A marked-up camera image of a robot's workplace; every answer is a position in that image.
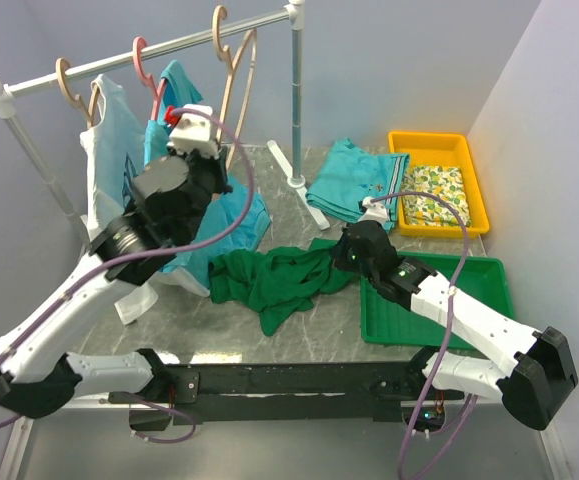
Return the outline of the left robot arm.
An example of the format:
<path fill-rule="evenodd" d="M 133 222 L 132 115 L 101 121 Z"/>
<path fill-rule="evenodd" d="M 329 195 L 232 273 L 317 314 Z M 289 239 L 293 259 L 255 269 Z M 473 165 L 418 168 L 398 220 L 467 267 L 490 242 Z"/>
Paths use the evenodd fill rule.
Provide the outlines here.
<path fill-rule="evenodd" d="M 24 322 L 0 337 L 0 406 L 39 419 L 70 400 L 127 392 L 161 399 L 173 383 L 151 348 L 125 355 L 70 351 L 108 306 L 143 286 L 194 245 L 216 194 L 231 192 L 226 151 L 194 148 L 149 164 L 130 182 L 130 200 L 94 238 L 68 279 Z"/>

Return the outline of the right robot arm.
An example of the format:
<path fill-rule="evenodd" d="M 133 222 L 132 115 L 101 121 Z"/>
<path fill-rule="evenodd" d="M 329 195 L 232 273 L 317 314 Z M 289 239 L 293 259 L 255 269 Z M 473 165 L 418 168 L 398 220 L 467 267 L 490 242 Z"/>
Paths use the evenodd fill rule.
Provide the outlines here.
<path fill-rule="evenodd" d="M 421 260 L 398 254 L 374 220 L 343 228 L 332 248 L 336 268 L 361 274 L 384 300 L 430 320 L 481 353 L 480 358 L 425 348 L 406 378 L 418 398 L 438 390 L 502 402 L 523 425 L 547 428 L 578 385 L 567 337 L 539 331 L 490 308 Z"/>

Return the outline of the green t shirt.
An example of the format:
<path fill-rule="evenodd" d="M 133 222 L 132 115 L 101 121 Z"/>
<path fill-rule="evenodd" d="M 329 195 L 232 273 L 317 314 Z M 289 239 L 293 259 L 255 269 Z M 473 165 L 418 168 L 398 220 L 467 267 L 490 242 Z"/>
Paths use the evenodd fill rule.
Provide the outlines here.
<path fill-rule="evenodd" d="M 312 309 L 314 296 L 334 294 L 357 278 L 333 266 L 334 245 L 315 238 L 307 249 L 281 246 L 266 253 L 240 249 L 220 255 L 209 266 L 210 298 L 253 310 L 270 337 L 293 313 Z"/>

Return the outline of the green plastic tray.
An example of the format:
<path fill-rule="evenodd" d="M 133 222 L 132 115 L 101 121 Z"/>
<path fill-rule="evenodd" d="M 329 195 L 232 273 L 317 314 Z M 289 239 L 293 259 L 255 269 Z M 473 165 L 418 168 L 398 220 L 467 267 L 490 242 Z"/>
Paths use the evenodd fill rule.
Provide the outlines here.
<path fill-rule="evenodd" d="M 466 260 L 457 287 L 500 314 L 515 316 L 503 263 L 495 258 Z M 368 280 L 361 280 L 361 336 L 371 344 L 438 347 L 445 329 L 382 298 Z"/>

